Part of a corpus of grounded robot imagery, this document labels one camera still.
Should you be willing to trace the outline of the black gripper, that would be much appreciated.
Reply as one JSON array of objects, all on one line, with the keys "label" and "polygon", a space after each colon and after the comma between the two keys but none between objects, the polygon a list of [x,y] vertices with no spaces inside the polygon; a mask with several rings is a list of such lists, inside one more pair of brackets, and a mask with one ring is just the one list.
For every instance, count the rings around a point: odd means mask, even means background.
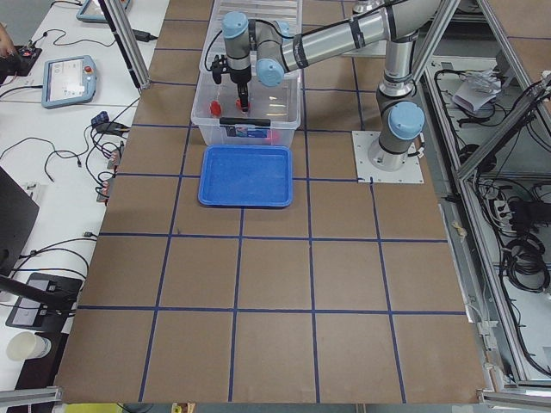
[{"label": "black gripper", "polygon": [[248,92],[248,82],[251,80],[251,68],[250,66],[245,69],[233,69],[230,68],[229,75],[231,80],[238,85],[238,98],[240,99],[243,110],[242,112],[246,113],[249,111],[249,92]]}]

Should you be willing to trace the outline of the person's hand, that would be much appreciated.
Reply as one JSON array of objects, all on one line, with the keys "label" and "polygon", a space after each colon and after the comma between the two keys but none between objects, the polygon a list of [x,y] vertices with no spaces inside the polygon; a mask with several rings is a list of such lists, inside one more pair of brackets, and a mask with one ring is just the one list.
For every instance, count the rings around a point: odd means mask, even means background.
[{"label": "person's hand", "polygon": [[0,23],[0,55],[7,58],[15,53],[15,46],[3,23]]}]

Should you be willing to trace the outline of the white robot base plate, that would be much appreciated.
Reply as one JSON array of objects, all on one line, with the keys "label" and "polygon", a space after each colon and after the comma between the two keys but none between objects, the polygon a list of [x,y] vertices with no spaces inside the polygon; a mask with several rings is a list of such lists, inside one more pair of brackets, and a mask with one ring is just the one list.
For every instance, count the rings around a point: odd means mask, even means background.
[{"label": "white robot base plate", "polygon": [[356,179],[365,183],[424,184],[421,147],[412,141],[408,152],[393,155],[382,150],[379,131],[353,131]]}]

